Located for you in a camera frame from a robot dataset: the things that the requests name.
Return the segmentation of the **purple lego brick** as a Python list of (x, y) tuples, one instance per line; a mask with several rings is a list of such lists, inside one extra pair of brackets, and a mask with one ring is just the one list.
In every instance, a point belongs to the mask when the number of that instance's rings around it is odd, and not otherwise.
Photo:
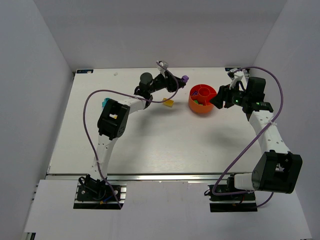
[(189, 77), (188, 77), (187, 75), (184, 75), (184, 76), (181, 77), (181, 81), (182, 81), (183, 83), (187, 83), (188, 80), (189, 80)]

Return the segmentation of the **large yellow lego brick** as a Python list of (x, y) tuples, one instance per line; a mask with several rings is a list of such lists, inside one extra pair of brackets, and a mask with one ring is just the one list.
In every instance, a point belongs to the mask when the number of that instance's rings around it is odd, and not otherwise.
[(174, 105), (174, 101), (171, 100), (171, 99), (163, 98), (162, 101), (163, 101), (162, 104), (163, 104), (164, 106), (166, 106), (166, 107), (172, 108), (173, 105)]

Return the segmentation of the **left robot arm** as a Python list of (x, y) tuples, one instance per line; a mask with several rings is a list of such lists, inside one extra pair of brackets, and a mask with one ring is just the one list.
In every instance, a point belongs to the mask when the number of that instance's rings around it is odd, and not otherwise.
[(129, 115), (139, 110), (146, 109), (153, 101), (152, 93), (166, 89), (175, 93), (183, 88), (189, 80), (184, 75), (181, 78), (171, 75), (167, 70), (153, 77), (145, 72), (140, 76), (139, 85), (134, 90), (134, 95), (121, 101), (111, 98), (105, 101), (101, 115), (97, 121), (98, 144), (93, 149), (94, 162), (89, 174), (93, 179), (103, 180), (107, 177), (108, 164), (117, 140), (126, 129)]

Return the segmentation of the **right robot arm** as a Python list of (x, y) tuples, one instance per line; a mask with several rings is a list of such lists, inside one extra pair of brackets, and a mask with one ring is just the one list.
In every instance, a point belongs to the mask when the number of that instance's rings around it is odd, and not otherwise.
[(262, 156), (250, 173), (231, 174), (225, 190), (216, 191), (216, 196), (239, 195), (253, 191), (290, 194), (293, 192), (303, 160), (291, 153), (275, 124), (276, 115), (269, 102), (264, 100), (266, 81), (250, 77), (246, 88), (234, 79), (231, 84), (219, 87), (210, 102), (218, 109), (240, 106), (255, 131), (254, 141), (259, 143)]

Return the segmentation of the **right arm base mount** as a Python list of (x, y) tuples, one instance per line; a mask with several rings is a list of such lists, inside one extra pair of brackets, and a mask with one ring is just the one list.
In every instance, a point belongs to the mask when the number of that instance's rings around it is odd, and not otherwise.
[(204, 196), (209, 197), (211, 213), (244, 213), (257, 212), (256, 196), (254, 193), (235, 195), (213, 195), (214, 185), (208, 185)]

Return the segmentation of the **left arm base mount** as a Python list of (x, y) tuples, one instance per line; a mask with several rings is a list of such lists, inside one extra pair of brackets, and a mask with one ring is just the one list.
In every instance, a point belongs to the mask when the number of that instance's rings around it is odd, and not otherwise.
[(78, 179), (73, 208), (76, 210), (120, 210), (121, 185), (110, 186), (103, 180), (93, 179), (89, 174)]

